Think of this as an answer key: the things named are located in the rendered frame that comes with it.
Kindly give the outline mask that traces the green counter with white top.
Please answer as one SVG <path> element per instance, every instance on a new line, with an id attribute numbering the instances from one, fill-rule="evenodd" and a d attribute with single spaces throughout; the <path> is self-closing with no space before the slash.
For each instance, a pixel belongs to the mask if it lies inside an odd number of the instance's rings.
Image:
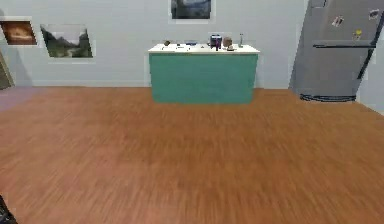
<path id="1" fill-rule="evenodd" d="M 152 97 L 158 103 L 248 104 L 260 51 L 202 44 L 157 44 L 148 50 Z"/>

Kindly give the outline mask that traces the dark blue grey framed picture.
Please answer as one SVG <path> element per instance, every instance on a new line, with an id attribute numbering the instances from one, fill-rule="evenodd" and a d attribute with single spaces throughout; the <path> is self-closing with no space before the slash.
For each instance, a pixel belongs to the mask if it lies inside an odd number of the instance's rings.
<path id="1" fill-rule="evenodd" d="M 212 0 L 169 0 L 173 23 L 209 23 L 213 16 Z"/>

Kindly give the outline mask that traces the green mountain framed picture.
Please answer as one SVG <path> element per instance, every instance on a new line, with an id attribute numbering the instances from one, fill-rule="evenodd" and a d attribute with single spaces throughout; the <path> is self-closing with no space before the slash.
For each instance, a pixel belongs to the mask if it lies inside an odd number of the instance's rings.
<path id="1" fill-rule="evenodd" d="M 41 24 L 43 40 L 51 58 L 92 58 L 84 24 Z"/>

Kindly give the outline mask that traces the grey fridge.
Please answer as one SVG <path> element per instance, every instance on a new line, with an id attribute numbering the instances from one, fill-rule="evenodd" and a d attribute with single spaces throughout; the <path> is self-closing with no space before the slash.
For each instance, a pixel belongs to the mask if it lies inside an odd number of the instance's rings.
<path id="1" fill-rule="evenodd" d="M 337 16 L 344 21 L 334 27 Z M 307 101 L 354 101 L 383 27 L 384 0 L 308 0 L 289 89 Z"/>

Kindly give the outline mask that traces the orange brown framed picture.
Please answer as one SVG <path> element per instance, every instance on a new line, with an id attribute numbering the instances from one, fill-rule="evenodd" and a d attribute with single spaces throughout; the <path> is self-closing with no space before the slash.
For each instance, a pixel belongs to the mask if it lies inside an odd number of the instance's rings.
<path id="1" fill-rule="evenodd" d="M 9 46 L 37 44 L 30 17 L 0 16 L 0 30 Z"/>

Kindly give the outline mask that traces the black object at floor edge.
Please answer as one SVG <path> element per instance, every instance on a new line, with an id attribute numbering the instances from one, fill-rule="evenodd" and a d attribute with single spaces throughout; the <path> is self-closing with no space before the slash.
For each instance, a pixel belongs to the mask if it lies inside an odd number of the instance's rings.
<path id="1" fill-rule="evenodd" d="M 7 208 L 3 197 L 0 195 L 0 224 L 18 224 L 16 218 Z"/>

